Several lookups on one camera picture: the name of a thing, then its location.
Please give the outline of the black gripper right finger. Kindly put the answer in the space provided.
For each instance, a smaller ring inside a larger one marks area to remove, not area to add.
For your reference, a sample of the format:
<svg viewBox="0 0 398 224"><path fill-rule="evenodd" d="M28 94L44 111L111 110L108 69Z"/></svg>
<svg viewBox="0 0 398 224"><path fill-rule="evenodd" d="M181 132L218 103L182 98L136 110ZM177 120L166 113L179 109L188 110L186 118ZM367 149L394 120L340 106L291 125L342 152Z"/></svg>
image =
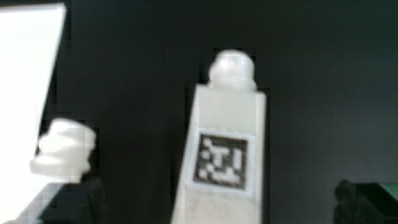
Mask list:
<svg viewBox="0 0 398 224"><path fill-rule="evenodd" d="M333 197L333 224L398 224L398 183L342 180Z"/></svg>

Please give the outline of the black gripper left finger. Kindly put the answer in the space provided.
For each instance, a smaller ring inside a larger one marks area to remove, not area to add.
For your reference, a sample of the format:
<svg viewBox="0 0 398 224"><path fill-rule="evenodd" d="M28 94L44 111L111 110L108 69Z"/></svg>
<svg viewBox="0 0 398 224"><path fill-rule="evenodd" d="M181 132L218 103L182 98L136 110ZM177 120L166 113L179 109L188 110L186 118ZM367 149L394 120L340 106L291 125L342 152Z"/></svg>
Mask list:
<svg viewBox="0 0 398 224"><path fill-rule="evenodd" d="M106 198L101 179L83 183L49 183L15 224L106 224Z"/></svg>

